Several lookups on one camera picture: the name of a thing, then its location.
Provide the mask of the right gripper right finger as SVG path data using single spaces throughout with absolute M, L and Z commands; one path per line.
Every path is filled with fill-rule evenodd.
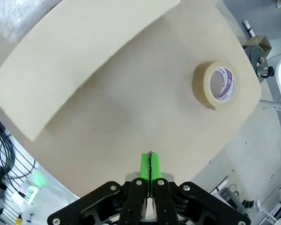
M 150 153 L 150 192 L 161 225 L 250 225 L 251 220 L 198 185 L 162 176 L 159 154 Z

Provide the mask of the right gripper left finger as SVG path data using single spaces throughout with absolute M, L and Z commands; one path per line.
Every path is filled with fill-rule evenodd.
M 52 213 L 49 225 L 137 225 L 146 211 L 152 153 L 141 156 L 140 172 L 123 185 L 108 181 L 68 206 Z

